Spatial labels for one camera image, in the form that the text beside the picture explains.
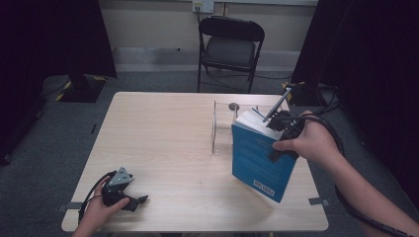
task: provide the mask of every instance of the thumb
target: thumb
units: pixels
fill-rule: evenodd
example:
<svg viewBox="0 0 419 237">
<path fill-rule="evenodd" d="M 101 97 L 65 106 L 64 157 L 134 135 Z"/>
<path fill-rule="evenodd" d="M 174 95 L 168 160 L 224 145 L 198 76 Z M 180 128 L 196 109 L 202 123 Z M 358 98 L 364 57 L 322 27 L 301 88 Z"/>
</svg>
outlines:
<svg viewBox="0 0 419 237">
<path fill-rule="evenodd" d="M 282 140 L 276 141 L 272 144 L 276 150 L 293 150 L 293 141 L 292 140 Z"/>
<path fill-rule="evenodd" d="M 120 199 L 117 203 L 111 205 L 109 209 L 111 213 L 115 213 L 118 210 L 122 209 L 124 206 L 126 206 L 128 203 L 129 203 L 129 198 L 125 197 L 125 198 Z"/>
</svg>

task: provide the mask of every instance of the person's left hand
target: person's left hand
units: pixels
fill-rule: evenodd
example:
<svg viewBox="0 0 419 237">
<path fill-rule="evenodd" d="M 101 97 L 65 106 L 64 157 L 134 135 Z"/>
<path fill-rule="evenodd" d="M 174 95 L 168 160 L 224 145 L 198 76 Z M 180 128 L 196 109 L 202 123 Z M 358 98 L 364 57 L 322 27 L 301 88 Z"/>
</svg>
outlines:
<svg viewBox="0 0 419 237">
<path fill-rule="evenodd" d="M 102 201 L 102 186 L 110 179 L 108 176 L 96 187 L 93 197 L 87 205 L 83 219 L 73 236 L 90 236 L 101 227 L 115 212 L 129 203 L 129 198 L 123 198 L 114 205 L 106 206 Z"/>
</svg>

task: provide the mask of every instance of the gray carpet floor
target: gray carpet floor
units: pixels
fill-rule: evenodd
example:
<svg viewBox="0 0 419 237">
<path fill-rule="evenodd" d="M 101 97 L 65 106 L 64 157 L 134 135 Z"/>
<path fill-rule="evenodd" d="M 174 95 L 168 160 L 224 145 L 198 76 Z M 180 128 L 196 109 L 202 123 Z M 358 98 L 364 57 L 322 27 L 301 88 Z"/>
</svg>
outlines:
<svg viewBox="0 0 419 237">
<path fill-rule="evenodd" d="M 252 94 L 280 94 L 281 83 L 290 72 L 260 72 Z M 61 230 L 64 213 L 57 211 L 61 203 L 71 200 L 83 168 L 112 97 L 119 91 L 186 92 L 197 87 L 197 72 L 121 72 L 118 79 L 106 83 L 95 104 L 60 103 L 54 99 L 67 76 L 45 79 L 46 103 L 42 116 L 26 133 L 12 152 L 11 164 L 0 167 L 0 236 L 69 236 Z M 230 87 L 246 88 L 246 77 L 212 79 L 204 76 L 204 93 L 239 93 Z M 297 115 L 319 108 L 291 107 Z M 340 109 L 324 115 L 337 130 L 344 143 L 346 157 L 375 187 L 409 215 L 419 215 L 378 158 L 363 146 L 356 124 Z M 330 177 L 309 163 L 320 197 L 325 206 L 329 228 L 324 232 L 275 233 L 276 236 L 361 236 L 358 223 L 337 200 Z"/>
</svg>

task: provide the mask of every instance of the table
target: table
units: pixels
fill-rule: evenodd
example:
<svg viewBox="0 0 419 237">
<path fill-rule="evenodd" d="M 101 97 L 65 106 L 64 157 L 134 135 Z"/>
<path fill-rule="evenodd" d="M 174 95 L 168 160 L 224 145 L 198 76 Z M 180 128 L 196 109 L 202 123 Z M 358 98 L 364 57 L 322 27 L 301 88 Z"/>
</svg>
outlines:
<svg viewBox="0 0 419 237">
<path fill-rule="evenodd" d="M 119 211 L 105 232 L 321 231 L 328 227 L 308 164 L 299 158 L 281 203 L 231 175 L 231 155 L 212 154 L 214 101 L 272 106 L 280 96 L 193 93 L 115 94 L 72 201 L 83 201 L 107 172 L 126 167 L 125 193 L 149 195 L 136 212 Z M 77 227 L 67 210 L 64 231 Z"/>
</svg>

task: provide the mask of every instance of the book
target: book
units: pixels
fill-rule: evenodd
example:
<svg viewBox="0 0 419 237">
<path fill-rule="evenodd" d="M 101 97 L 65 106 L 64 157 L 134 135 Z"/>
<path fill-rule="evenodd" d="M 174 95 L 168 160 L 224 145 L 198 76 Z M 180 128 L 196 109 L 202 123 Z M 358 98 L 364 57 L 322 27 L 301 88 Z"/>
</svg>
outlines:
<svg viewBox="0 0 419 237">
<path fill-rule="evenodd" d="M 290 155 L 276 157 L 272 144 L 282 136 L 268 127 L 263 116 L 245 111 L 231 125 L 232 174 L 266 197 L 281 202 L 295 165 Z"/>
</svg>

